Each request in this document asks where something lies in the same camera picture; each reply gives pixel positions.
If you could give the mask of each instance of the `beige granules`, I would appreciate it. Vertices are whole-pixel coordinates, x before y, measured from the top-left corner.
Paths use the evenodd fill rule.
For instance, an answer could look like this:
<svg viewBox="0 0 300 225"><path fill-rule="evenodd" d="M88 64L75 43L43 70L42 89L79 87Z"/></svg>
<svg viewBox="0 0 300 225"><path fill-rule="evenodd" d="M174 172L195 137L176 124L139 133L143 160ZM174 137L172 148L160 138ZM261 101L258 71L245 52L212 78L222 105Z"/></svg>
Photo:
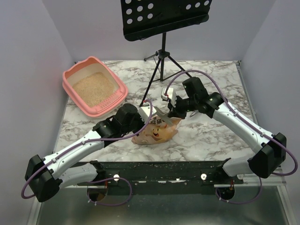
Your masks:
<svg viewBox="0 0 300 225"><path fill-rule="evenodd" d="M94 73L74 84L73 89L92 108L110 97L114 86L103 73Z"/></svg>

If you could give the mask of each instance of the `white marble surface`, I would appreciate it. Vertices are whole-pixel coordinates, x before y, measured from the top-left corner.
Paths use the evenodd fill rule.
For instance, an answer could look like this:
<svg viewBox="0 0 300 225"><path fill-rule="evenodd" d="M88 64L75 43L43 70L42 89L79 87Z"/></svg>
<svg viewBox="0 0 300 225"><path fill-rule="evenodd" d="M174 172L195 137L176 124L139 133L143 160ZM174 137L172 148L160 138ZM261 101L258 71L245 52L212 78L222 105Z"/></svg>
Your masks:
<svg viewBox="0 0 300 225"><path fill-rule="evenodd" d="M106 61L104 62L128 86L126 102L138 106L146 90L155 67L154 61ZM210 74L218 83L229 101L240 112L251 118L249 105L242 87L235 63L232 61L180 61L185 69L199 69ZM170 61L165 64L165 77L179 69ZM210 80L200 76L209 93L216 91ZM185 97L182 81L186 75L178 78L173 87L177 94ZM170 79L153 83L148 98L164 111L166 102L160 99L161 88L167 86ZM70 145L86 134L100 120L88 118L69 99L64 115L58 144L55 151ZM190 160L224 160L251 154L251 149L236 134L219 122L206 115L197 114L181 121L178 134L172 140L156 145L135 145L131 139L118 141L105 149L99 150L82 161L190 161Z"/></svg>

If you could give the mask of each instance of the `perforated metal panel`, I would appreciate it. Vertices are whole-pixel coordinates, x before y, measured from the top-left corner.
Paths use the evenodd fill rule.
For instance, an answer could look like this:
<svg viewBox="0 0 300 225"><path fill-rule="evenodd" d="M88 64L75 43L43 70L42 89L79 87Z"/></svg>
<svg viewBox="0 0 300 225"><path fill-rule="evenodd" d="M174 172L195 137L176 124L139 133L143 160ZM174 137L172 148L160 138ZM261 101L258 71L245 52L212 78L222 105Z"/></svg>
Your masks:
<svg viewBox="0 0 300 225"><path fill-rule="evenodd" d="M121 0L128 41L208 21L212 0Z"/></svg>

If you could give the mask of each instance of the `litter box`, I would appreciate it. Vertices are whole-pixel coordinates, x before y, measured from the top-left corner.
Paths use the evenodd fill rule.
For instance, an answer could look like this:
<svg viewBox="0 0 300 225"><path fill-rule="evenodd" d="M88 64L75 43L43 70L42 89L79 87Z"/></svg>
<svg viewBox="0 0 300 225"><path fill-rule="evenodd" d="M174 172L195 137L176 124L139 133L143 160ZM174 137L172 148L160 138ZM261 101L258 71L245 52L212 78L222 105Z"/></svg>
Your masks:
<svg viewBox="0 0 300 225"><path fill-rule="evenodd" d="M128 94L128 88L120 78L95 57L78 62L63 73L62 79L66 93L93 118L114 110Z"/></svg>

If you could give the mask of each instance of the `tripod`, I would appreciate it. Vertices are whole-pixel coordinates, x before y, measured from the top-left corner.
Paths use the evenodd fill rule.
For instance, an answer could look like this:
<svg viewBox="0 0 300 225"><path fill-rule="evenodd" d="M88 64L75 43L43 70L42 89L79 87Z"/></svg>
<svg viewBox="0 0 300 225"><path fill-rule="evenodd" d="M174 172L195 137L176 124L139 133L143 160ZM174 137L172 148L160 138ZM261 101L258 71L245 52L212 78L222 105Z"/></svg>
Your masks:
<svg viewBox="0 0 300 225"><path fill-rule="evenodd" d="M178 73L180 73L180 72L182 72L182 71L185 71L185 69L184 69L181 65L179 65L178 62L176 62L176 61L170 56L170 53L165 51L166 36L167 36L167 33L164 32L164 33L163 33L163 40L162 40L162 48L161 48L160 50L158 50L157 52L155 52L154 55L149 56L149 57L147 57L147 58L144 59L144 61L147 61L148 59L151 59L151 58L153 58L154 56L158 56L158 62L157 62L157 64L156 64L156 66L155 66L153 75L152 75L152 77L151 77L151 79L150 79L150 82L149 82L149 84L148 84L148 87L147 87L147 89L146 89L146 92L145 92L145 94L144 94L144 97L142 98L142 102L141 102L141 104L140 104L140 107L143 105L143 101L146 99L147 94L148 94L148 91L149 91L149 89L150 89L150 87L151 87L151 85L152 85L153 82L155 82L155 81L161 81L161 82L162 82L162 81L165 81L166 79L168 79L168 78L170 78L170 77L172 77L172 76L175 76L175 75L177 75ZM170 59L176 66L178 66L179 69L181 69L181 70L178 71L177 73L175 73L175 74L173 74L173 75L171 75L171 76L168 76L167 78L164 79L165 58L169 58L169 59ZM154 80L154 77L155 77L155 75L156 75L156 72L157 72L157 70L158 70L159 65L160 65L160 78Z"/></svg>

